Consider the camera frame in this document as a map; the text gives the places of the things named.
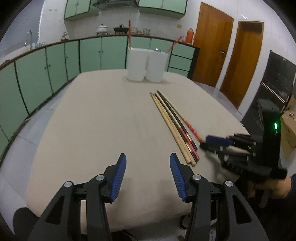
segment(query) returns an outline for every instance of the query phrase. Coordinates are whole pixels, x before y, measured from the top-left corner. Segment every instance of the cabinet door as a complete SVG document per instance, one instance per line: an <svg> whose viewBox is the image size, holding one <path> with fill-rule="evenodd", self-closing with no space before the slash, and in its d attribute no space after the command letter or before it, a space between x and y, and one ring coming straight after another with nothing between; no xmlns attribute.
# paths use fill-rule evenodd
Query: cabinet door
<svg viewBox="0 0 296 241"><path fill-rule="evenodd" d="M68 80L73 79L79 72L78 41L65 43L65 57Z"/></svg>
<svg viewBox="0 0 296 241"><path fill-rule="evenodd" d="M101 69L101 41L102 38L80 41L81 73Z"/></svg>
<svg viewBox="0 0 296 241"><path fill-rule="evenodd" d="M52 84L52 90L55 93L68 81L64 44L47 47L46 57L49 71L49 80Z"/></svg>
<svg viewBox="0 0 296 241"><path fill-rule="evenodd" d="M173 48L172 54L192 59L194 48L184 44L176 44Z"/></svg>
<svg viewBox="0 0 296 241"><path fill-rule="evenodd" d="M76 15L88 12L91 0L78 0Z"/></svg>
<svg viewBox="0 0 296 241"><path fill-rule="evenodd" d="M15 63L20 89L31 113L52 95L45 49L26 55Z"/></svg>
<svg viewBox="0 0 296 241"><path fill-rule="evenodd" d="M149 49L156 49L157 48L157 49L160 49L162 52L166 52L170 48L172 43L173 42L171 42L171 41L166 41L166 40L161 40L161 39L151 39ZM168 58L168 61L167 61L165 71L168 71L169 58Z"/></svg>
<svg viewBox="0 0 296 241"><path fill-rule="evenodd" d="M171 68L171 67L169 67L168 72L175 73L175 74L180 74L180 75L183 75L185 77L188 76L188 71L184 71L184 70L180 70L180 69L174 69L174 68Z"/></svg>
<svg viewBox="0 0 296 241"><path fill-rule="evenodd" d="M65 18L69 18L76 14L77 1L78 0L68 0L65 11Z"/></svg>
<svg viewBox="0 0 296 241"><path fill-rule="evenodd" d="M27 116L12 63L0 71L0 125L9 139Z"/></svg>
<svg viewBox="0 0 296 241"><path fill-rule="evenodd" d="M161 8L163 0L140 0L139 7Z"/></svg>
<svg viewBox="0 0 296 241"><path fill-rule="evenodd" d="M102 38L102 69L125 68L126 43L126 36Z"/></svg>
<svg viewBox="0 0 296 241"><path fill-rule="evenodd" d="M190 66L191 66L191 62L192 62L191 59L172 55L170 58L170 67L189 71Z"/></svg>
<svg viewBox="0 0 296 241"><path fill-rule="evenodd" d="M163 9L185 14L187 0L163 0Z"/></svg>
<svg viewBox="0 0 296 241"><path fill-rule="evenodd" d="M131 37L131 46L133 48L149 49L150 38Z"/></svg>
<svg viewBox="0 0 296 241"><path fill-rule="evenodd" d="M0 129L0 155L4 152L7 145L8 145L8 140L5 137L3 131Z"/></svg>

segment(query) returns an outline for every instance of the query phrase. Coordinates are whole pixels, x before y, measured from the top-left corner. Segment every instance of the range hood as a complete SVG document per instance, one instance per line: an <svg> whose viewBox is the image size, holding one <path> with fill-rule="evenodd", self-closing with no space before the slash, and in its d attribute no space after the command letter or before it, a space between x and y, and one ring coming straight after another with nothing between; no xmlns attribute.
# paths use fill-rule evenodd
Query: range hood
<svg viewBox="0 0 296 241"><path fill-rule="evenodd" d="M140 0L98 0L93 6L102 10L125 6L138 7L139 1Z"/></svg>

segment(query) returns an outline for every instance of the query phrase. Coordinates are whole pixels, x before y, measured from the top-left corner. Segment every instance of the beige tablecloth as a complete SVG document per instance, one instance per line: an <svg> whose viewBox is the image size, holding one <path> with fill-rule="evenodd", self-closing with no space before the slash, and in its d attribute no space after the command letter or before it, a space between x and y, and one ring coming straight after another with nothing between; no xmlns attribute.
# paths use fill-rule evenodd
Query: beige tablecloth
<svg viewBox="0 0 296 241"><path fill-rule="evenodd" d="M88 182L127 156L119 197L107 204L111 230L141 226L190 211L178 197L169 157L185 160L156 108L150 92L162 91L182 115L206 135L247 133L219 102L191 80L165 73L161 83L131 82L126 70L104 70L79 75L51 117L32 164L27 205L40 216L64 182ZM214 155L198 151L192 168L211 182L237 176L220 168ZM82 204L82 232L86 232Z"/></svg>

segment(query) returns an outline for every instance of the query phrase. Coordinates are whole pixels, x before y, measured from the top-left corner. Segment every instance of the white pot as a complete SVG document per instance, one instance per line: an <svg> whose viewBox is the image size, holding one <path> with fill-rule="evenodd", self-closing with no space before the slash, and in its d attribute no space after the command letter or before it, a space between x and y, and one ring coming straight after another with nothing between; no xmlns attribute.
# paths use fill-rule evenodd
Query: white pot
<svg viewBox="0 0 296 241"><path fill-rule="evenodd" d="M108 27L102 24L101 26L96 28L97 34L107 34L108 33Z"/></svg>

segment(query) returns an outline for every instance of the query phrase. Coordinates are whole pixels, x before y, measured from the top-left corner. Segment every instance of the black pot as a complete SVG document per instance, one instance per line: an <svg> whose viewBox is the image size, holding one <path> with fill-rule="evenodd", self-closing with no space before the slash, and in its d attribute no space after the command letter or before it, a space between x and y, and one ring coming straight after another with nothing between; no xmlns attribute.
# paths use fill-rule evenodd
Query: black pot
<svg viewBox="0 0 296 241"><path fill-rule="evenodd" d="M118 33L118 32L120 32L120 33L125 33L125 34L127 34L128 33L128 27L125 27L123 24L121 24L119 27L115 27L115 28L113 28L114 29L114 31L116 32L116 33Z"/></svg>

